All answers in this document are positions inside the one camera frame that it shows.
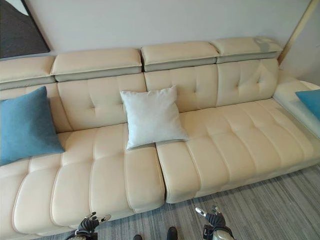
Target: blue pillow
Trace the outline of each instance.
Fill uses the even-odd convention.
[[[320,121],[320,89],[296,91],[295,94]]]
[[[45,86],[1,101],[0,109],[0,165],[31,156],[64,152],[52,122]]]

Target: headrest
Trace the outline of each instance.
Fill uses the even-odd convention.
[[[51,74],[58,82],[141,73],[138,49],[115,48],[59,54]]]
[[[265,36],[224,38],[211,44],[219,52],[217,64],[277,58],[283,50],[275,40]]]
[[[23,57],[0,61],[0,90],[55,83],[50,76],[54,56]]]
[[[144,71],[214,64],[218,52],[208,42],[177,42],[141,48]]]

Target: painting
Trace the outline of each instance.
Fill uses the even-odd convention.
[[[24,0],[0,0],[0,59],[48,53]]]

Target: shoe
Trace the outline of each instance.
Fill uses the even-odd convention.
[[[168,233],[166,235],[166,240],[177,240],[177,239],[178,239],[177,229],[174,226],[172,226],[168,230]]]
[[[142,237],[137,234],[133,237],[133,240],[142,240]]]

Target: wall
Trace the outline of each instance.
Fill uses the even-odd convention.
[[[52,54],[269,36],[284,46],[310,0],[25,0]]]
[[[280,68],[320,86],[320,3],[285,56]]]

